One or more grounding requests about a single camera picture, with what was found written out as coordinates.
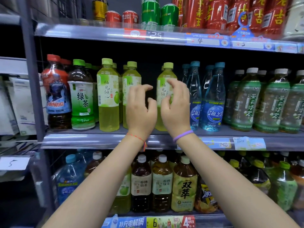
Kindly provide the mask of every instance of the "red can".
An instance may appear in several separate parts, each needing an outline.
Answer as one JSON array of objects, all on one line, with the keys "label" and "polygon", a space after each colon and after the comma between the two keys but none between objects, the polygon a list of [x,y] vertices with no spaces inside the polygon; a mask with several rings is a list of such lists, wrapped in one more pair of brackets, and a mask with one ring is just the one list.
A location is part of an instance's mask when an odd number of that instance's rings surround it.
[{"label": "red can", "polygon": [[263,17],[262,31],[265,34],[281,34],[288,0],[269,0]]},{"label": "red can", "polygon": [[172,0],[172,4],[178,7],[178,15],[183,14],[183,0]]},{"label": "red can", "polygon": [[139,16],[137,13],[135,13],[132,10],[127,10],[123,12],[123,22],[124,23],[138,23],[139,22]]},{"label": "red can", "polygon": [[204,0],[183,0],[183,27],[203,28]]},{"label": "red can", "polygon": [[225,30],[228,15],[227,0],[211,0],[206,8],[206,29]]},{"label": "red can", "polygon": [[105,12],[105,20],[107,22],[121,22],[121,15],[115,11]]},{"label": "red can", "polygon": [[238,18],[242,12],[246,12],[246,14],[241,17],[241,23],[243,25],[248,24],[247,15],[249,10],[249,3],[250,0],[232,0],[228,11],[226,30],[236,31],[240,27]]},{"label": "red can", "polygon": [[181,27],[183,25],[183,15],[179,15],[178,16],[178,22],[177,22],[177,26]]},{"label": "red can", "polygon": [[248,13],[249,29],[256,33],[262,30],[262,21],[264,16],[266,0],[251,0]]}]

